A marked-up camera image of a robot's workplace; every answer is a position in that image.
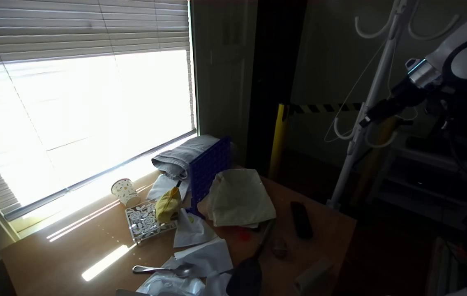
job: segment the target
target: yellow cloth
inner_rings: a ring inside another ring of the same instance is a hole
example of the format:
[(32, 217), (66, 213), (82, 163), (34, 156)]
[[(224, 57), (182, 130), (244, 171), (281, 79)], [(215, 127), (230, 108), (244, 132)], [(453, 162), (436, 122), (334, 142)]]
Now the yellow cloth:
[(173, 187), (155, 204), (155, 218), (160, 223), (169, 223), (171, 216), (178, 213), (180, 208), (180, 192), (179, 187)]

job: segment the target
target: yellow post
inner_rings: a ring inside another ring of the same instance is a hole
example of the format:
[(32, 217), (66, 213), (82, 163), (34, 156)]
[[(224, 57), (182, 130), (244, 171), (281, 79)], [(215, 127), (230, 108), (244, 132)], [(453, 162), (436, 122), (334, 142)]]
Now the yellow post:
[(275, 180), (279, 172), (279, 164), (281, 163), (281, 154), (283, 152), (283, 144), (288, 121), (288, 106), (279, 104), (277, 109), (277, 118), (275, 120), (275, 130), (273, 133), (272, 155), (270, 158), (270, 168), (268, 177)]

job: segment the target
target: paper cup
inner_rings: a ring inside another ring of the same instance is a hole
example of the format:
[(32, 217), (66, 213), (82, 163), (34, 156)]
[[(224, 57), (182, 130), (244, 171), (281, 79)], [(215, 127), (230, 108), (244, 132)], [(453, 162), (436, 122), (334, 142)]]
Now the paper cup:
[(140, 197), (133, 188), (132, 180), (121, 179), (115, 182), (111, 187), (111, 193), (113, 193), (121, 203), (126, 207), (136, 206), (140, 202)]

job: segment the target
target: table surface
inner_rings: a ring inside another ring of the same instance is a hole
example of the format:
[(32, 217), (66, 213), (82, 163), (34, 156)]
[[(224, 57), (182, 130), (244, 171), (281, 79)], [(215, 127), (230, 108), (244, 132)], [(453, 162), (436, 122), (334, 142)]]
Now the table surface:
[[(288, 255), (279, 260), (271, 253), (270, 244), (266, 245), (259, 258), (263, 272), (261, 294), (293, 295), (294, 278), (322, 257), (333, 264), (333, 279), (325, 287), (326, 294), (331, 294), (356, 221), (271, 180), (262, 178), (262, 182), (277, 212), (269, 242), (283, 238)], [(144, 198), (146, 193), (147, 190), (140, 195)], [(291, 201), (305, 205), (314, 230), (312, 239), (296, 237)], [(122, 245), (133, 244), (122, 204), (96, 212), (112, 202), (114, 197), (104, 197), (3, 249), (1, 255), (18, 296), (114, 296), (116, 289), (134, 291), (149, 277), (149, 274), (133, 274), (134, 265), (161, 266), (174, 251), (184, 249), (173, 248), (175, 230), (168, 231), (130, 249), (96, 277), (85, 281), (82, 274), (86, 270)], [(62, 232), (66, 234), (50, 242), (47, 237), (62, 229), (66, 229)], [(234, 266), (254, 253), (261, 235), (251, 232), (249, 240), (243, 241), (239, 227), (214, 227), (214, 230), (226, 240)]]

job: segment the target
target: folded gray towel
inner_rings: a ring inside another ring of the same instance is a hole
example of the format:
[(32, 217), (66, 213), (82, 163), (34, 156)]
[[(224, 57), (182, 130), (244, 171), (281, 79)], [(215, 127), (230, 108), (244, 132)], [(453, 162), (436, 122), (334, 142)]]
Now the folded gray towel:
[(153, 157), (151, 162), (166, 176), (176, 180), (184, 180), (188, 178), (188, 170), (192, 160), (213, 146), (218, 140), (210, 135), (194, 137), (173, 150), (164, 151)]

